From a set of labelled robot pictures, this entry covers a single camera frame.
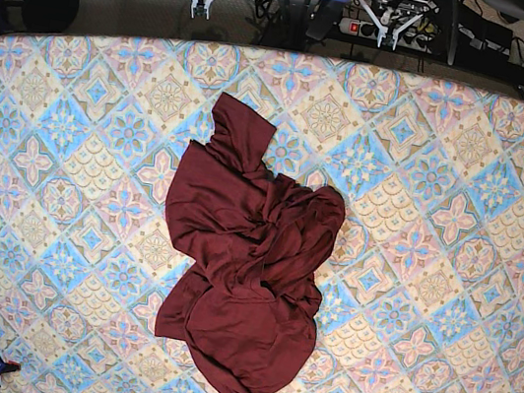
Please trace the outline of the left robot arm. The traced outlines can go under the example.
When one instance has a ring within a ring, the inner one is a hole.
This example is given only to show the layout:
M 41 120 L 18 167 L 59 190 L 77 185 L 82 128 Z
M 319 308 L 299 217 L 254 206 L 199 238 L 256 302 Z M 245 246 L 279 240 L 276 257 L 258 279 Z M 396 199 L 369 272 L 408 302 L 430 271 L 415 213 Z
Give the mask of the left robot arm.
M 415 33 L 437 36 L 456 33 L 462 0 L 354 0 L 389 31 L 419 16 L 408 27 Z

